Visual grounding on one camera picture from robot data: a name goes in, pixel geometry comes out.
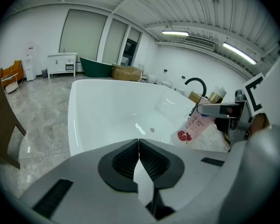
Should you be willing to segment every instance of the ceiling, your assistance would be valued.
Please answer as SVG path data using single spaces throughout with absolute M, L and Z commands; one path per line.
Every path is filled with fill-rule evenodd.
M 119 14 L 153 35 L 160 45 L 191 50 L 219 59 L 242 73 L 266 74 L 278 58 L 280 31 L 258 0 L 16 0 L 7 16 L 25 9 L 56 3 L 95 6 Z M 188 31 L 190 36 L 212 41 L 213 51 L 185 44 L 180 36 L 163 30 Z M 257 61 L 251 65 L 222 46 L 237 47 Z

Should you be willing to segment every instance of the door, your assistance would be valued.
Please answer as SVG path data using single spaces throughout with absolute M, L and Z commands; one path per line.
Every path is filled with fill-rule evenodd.
M 56 60 L 56 71 L 65 71 L 65 59 Z
M 48 72 L 53 73 L 57 71 L 56 66 L 57 66 L 57 59 L 50 60 L 50 66 L 48 67 Z

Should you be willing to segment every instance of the white vanity cabinet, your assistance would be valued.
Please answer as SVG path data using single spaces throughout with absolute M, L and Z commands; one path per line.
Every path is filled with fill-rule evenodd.
M 48 78 L 52 74 L 74 73 L 76 76 L 77 53 L 56 53 L 48 56 Z

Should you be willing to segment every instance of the black faucet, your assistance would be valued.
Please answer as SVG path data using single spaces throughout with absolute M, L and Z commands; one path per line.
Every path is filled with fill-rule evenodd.
M 201 97 L 205 97 L 205 95 L 206 95 L 206 85 L 205 85 L 205 83 L 204 83 L 204 81 L 203 81 L 202 79 L 197 78 L 197 77 L 194 77 L 194 78 L 191 78 L 191 79 L 187 80 L 187 81 L 185 82 L 185 84 L 188 84 L 189 82 L 191 82 L 191 81 L 193 81 L 193 80 L 199 81 L 199 82 L 202 84 L 202 86 L 203 86 L 203 93 L 202 93 L 202 96 L 201 96 Z M 189 114 L 189 116 L 191 116 L 192 113 L 194 112 L 194 110 L 197 108 L 197 106 L 198 106 L 200 100 L 198 101 L 198 103 L 196 103 L 196 105 L 195 105 L 194 108 L 192 109 L 192 111 L 191 111 L 191 113 Z

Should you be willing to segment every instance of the marble floor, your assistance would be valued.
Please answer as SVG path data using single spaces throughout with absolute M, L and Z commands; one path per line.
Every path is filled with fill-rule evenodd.
M 25 137 L 15 128 L 8 154 L 21 169 L 0 163 L 0 185 L 20 197 L 38 178 L 70 157 L 67 112 L 72 82 L 88 79 L 83 74 L 55 75 L 19 83 L 7 94 L 16 117 L 26 129 Z

